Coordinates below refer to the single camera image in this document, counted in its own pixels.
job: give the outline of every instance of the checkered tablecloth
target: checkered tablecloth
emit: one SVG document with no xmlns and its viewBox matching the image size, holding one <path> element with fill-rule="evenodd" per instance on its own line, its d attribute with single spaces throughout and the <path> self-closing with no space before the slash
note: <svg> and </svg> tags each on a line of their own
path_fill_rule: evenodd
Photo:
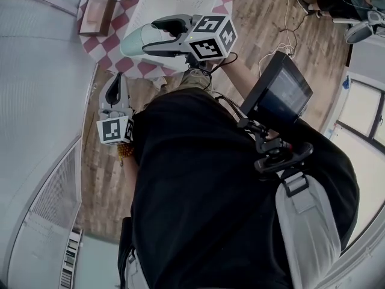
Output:
<svg viewBox="0 0 385 289">
<path fill-rule="evenodd" d="M 87 0 L 81 0 L 78 10 L 78 25 L 80 26 Z M 120 52 L 120 41 L 123 40 L 127 25 L 132 17 L 139 0 L 117 0 L 108 36 L 80 36 L 83 47 L 103 69 L 111 72 L 123 72 L 130 78 L 156 78 L 170 76 L 176 71 L 166 67 L 146 63 L 141 60 L 128 58 Z M 217 0 L 214 13 L 231 14 L 233 0 Z"/>
</svg>

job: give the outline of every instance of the small screen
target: small screen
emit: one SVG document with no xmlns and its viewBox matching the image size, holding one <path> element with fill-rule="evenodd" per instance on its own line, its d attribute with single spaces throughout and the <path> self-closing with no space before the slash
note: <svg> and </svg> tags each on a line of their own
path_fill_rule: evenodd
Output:
<svg viewBox="0 0 385 289">
<path fill-rule="evenodd" d="M 286 122 L 291 122 L 301 113 L 308 99 L 300 83 L 286 69 L 282 69 L 258 107 L 270 111 Z"/>
</svg>

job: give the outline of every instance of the person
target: person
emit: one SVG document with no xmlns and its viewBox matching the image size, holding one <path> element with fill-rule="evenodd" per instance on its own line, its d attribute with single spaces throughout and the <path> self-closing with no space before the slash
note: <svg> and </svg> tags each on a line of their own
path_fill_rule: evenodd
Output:
<svg viewBox="0 0 385 289">
<path fill-rule="evenodd" d="M 307 3 L 297 0 L 307 15 L 316 14 L 318 18 L 345 18 L 359 21 L 368 19 L 368 11 L 377 9 L 385 12 L 385 0 L 316 0 Z"/>
<path fill-rule="evenodd" d="M 246 98 L 257 78 L 239 60 L 222 69 Z M 150 289 L 292 288 L 275 203 L 280 182 L 260 180 L 254 162 L 264 155 L 208 87 L 208 77 L 188 72 L 178 90 L 134 116 L 133 145 L 121 154 L 133 194 L 120 239 L 122 282 L 134 247 Z M 348 157 L 302 120 L 281 136 L 313 144 L 304 168 L 327 193 L 344 249 L 359 204 Z"/>
</svg>

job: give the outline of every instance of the white container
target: white container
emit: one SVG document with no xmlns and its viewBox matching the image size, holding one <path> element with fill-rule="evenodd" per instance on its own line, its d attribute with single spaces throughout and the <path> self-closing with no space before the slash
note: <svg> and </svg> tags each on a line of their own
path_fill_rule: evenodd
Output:
<svg viewBox="0 0 385 289">
<path fill-rule="evenodd" d="M 209 15 L 217 0 L 139 0 L 127 27 L 125 37 L 137 28 L 151 23 L 165 16 L 187 14 L 187 15 Z M 167 33 L 162 33 L 163 40 L 173 39 Z M 151 55 L 137 55 L 135 59 L 143 60 L 153 64 L 162 65 L 169 69 L 184 72 L 187 70 L 185 56 L 167 58 Z"/>
</svg>

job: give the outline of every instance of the black t-shirt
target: black t-shirt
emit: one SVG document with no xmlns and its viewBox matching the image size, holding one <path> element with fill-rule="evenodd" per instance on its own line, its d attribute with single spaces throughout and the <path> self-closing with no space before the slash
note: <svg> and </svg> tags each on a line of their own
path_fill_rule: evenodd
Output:
<svg viewBox="0 0 385 289">
<path fill-rule="evenodd" d="M 303 122 L 307 174 L 325 188 L 345 247 L 359 190 L 347 156 Z M 138 180 L 132 242 L 151 289 L 291 288 L 276 213 L 277 181 L 261 182 L 253 139 L 207 93 L 161 96 L 135 116 Z"/>
</svg>

